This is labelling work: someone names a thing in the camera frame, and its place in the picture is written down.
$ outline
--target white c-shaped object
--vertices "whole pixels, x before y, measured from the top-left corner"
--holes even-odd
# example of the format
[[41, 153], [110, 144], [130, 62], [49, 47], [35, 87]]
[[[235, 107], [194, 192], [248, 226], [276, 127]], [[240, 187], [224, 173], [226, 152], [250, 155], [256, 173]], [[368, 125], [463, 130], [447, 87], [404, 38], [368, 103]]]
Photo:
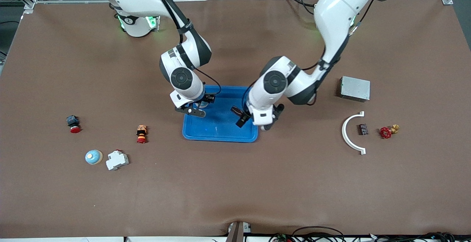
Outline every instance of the white c-shaped object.
[[347, 124], [348, 122], [352, 119], [352, 118], [356, 118], [356, 117], [364, 117], [365, 116], [365, 111], [360, 111], [360, 114], [358, 115], [353, 115], [351, 117], [349, 117], [348, 119], [345, 120], [345, 122], [343, 123], [342, 125], [342, 136], [343, 136], [343, 139], [345, 140], [345, 142], [350, 145], [350, 147], [352, 147], [353, 149], [357, 150], [357, 151], [360, 151], [360, 153], [362, 155], [366, 154], [366, 149], [365, 148], [362, 148], [362, 147], [359, 147], [357, 146], [356, 144], [352, 143], [352, 141], [350, 141], [350, 139], [348, 138], [348, 135], [347, 135]]

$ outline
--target silver box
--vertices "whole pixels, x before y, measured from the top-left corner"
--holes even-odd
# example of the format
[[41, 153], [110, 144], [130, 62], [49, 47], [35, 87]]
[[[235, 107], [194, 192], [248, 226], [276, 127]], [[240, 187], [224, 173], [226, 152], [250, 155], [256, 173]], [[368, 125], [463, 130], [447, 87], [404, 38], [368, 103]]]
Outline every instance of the silver box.
[[340, 78], [339, 96], [359, 102], [370, 100], [370, 81], [343, 76]]

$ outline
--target blue tray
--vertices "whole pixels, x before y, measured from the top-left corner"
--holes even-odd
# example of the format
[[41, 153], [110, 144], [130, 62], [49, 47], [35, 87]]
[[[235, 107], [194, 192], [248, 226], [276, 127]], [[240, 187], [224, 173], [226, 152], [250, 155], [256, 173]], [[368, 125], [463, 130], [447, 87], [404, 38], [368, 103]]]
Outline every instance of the blue tray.
[[[219, 87], [215, 85], [205, 87], [209, 93], [219, 90]], [[223, 86], [214, 103], [203, 108], [206, 111], [204, 118], [185, 115], [183, 136], [189, 140], [200, 141], [254, 142], [259, 136], [259, 130], [257, 126], [252, 124], [252, 119], [239, 128], [235, 124], [239, 117], [231, 112], [232, 106], [240, 108], [242, 95], [246, 88], [243, 86]]]

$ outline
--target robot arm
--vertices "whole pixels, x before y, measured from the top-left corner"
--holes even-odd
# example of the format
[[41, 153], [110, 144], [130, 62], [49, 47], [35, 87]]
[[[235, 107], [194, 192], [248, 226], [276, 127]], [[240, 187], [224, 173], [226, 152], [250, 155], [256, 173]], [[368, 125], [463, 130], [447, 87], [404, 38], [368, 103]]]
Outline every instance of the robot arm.
[[[175, 91], [170, 98], [177, 111], [204, 117], [199, 107], [214, 101], [214, 94], [206, 94], [205, 87], [194, 69], [207, 64], [212, 52], [208, 43], [201, 37], [192, 22], [185, 17], [173, 0], [109, 0], [118, 14], [124, 14], [130, 22], [138, 25], [140, 18], [163, 16], [171, 18], [177, 25], [181, 42], [160, 56], [159, 67], [165, 79]], [[198, 103], [197, 109], [192, 104]]]
[[325, 76], [340, 60], [348, 43], [350, 24], [368, 0], [319, 0], [314, 9], [314, 19], [325, 42], [324, 53], [312, 74], [307, 74], [287, 57], [271, 59], [261, 71], [260, 78], [249, 91], [238, 125], [247, 116], [262, 130], [271, 128], [281, 113], [273, 104], [282, 95], [295, 105], [312, 103]]

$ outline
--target blue round object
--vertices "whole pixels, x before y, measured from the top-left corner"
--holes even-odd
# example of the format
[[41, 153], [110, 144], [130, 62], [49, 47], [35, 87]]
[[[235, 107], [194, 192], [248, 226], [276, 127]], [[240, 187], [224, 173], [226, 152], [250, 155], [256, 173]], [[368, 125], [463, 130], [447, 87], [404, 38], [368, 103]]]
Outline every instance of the blue round object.
[[90, 165], [96, 165], [97, 163], [101, 162], [101, 159], [103, 159], [103, 153], [98, 150], [90, 150], [85, 155], [85, 161], [87, 161], [87, 163]]

